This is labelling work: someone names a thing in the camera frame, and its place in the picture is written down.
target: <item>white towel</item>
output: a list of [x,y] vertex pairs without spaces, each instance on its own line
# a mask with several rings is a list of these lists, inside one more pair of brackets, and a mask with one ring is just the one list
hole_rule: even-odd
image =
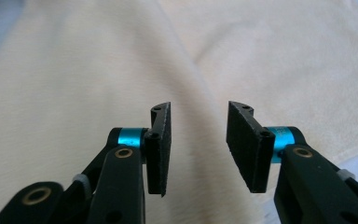
[[65,188],[114,127],[172,102],[167,195],[148,223],[263,223],[229,153],[227,102],[298,127],[332,162],[358,154],[351,0],[25,1],[0,45],[0,210],[37,181]]

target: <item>black plastic part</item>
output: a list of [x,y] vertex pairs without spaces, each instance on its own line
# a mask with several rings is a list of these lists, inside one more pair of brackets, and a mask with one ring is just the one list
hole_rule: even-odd
[[253,117],[254,110],[228,103],[227,143],[243,179],[252,193],[266,192],[275,135]]
[[117,140],[120,135],[121,128],[114,128],[110,131],[110,134],[107,138],[106,146],[103,150],[98,153],[98,155],[89,163],[86,169],[82,172],[83,175],[86,175],[89,178],[91,184],[91,191],[94,191],[97,187],[98,179],[100,178],[101,170],[103,169],[103,163],[107,153],[113,148],[118,146]]
[[38,182],[20,190],[0,213],[1,223],[49,223],[63,193],[55,182]]
[[75,181],[63,195],[49,223],[84,223],[91,199],[85,199],[82,183]]
[[330,162],[307,146],[284,150],[274,201],[282,223],[358,223],[358,197]]
[[295,144],[307,146],[307,141],[305,140],[304,134],[296,127],[290,126],[287,127],[295,138]]
[[151,109],[152,128],[145,134],[147,185],[150,194],[164,196],[171,153],[171,103]]
[[[124,150],[121,153],[131,155],[118,157],[121,149]],[[139,149],[122,146],[107,153],[87,223],[145,223],[144,181]]]
[[146,148],[145,148],[145,135],[147,133],[147,131],[149,131],[148,128],[143,128],[142,129],[142,138],[141,138],[141,159],[142,159],[142,164],[146,164]]

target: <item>screw hole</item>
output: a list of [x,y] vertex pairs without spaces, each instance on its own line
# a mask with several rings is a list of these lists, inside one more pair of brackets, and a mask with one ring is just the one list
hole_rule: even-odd
[[41,203],[45,201],[46,198],[50,196],[50,194],[51,189],[48,187],[33,189],[22,198],[22,203],[25,205],[34,205],[37,203]]
[[106,215],[106,222],[108,223],[118,223],[123,218],[121,212],[119,211],[112,211]]
[[121,158],[121,159],[128,158],[132,155],[132,150],[129,148],[122,148],[122,149],[116,151],[115,154],[116,154],[117,158]]
[[341,212],[339,215],[349,223],[358,223],[358,216],[350,212]]
[[297,156],[300,157],[311,158],[313,156],[312,152],[305,148],[296,147],[295,149],[293,149],[293,151],[297,154]]

